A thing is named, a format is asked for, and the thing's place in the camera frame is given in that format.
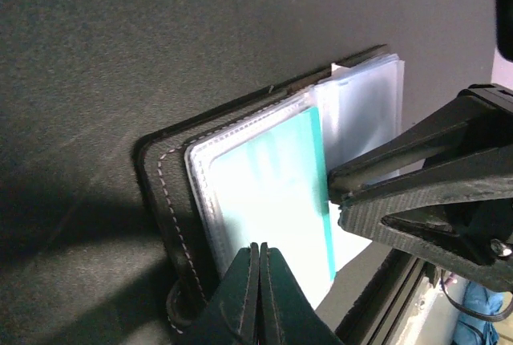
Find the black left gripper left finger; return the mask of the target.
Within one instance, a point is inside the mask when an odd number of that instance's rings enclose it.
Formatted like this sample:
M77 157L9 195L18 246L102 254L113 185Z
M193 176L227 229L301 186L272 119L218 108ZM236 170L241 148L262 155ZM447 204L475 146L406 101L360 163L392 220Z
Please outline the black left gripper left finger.
M238 251L200 317L179 344L256 344L259 299L259 246Z

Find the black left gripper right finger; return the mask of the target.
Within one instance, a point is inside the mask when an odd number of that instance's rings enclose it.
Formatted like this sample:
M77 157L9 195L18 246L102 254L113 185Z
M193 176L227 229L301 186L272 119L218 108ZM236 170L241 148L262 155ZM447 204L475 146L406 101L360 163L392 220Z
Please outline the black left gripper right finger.
M260 247L260 343L339 344L320 320L282 253Z

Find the teal card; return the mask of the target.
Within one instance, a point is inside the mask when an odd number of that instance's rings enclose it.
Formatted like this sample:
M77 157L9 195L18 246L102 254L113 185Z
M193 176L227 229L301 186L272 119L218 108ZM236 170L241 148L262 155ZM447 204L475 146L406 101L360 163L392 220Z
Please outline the teal card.
M317 108L218 156L208 167L227 265L251 242L277 247L299 278L332 279L333 239Z

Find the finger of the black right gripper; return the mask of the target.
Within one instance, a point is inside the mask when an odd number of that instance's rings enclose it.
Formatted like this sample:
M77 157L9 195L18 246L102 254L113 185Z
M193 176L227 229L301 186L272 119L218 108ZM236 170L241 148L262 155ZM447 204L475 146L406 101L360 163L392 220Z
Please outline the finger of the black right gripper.
M460 95L329 174L333 203L467 203L512 196L512 99Z
M491 248L512 235L512 150L492 148L340 197L343 230L497 291L512 258Z

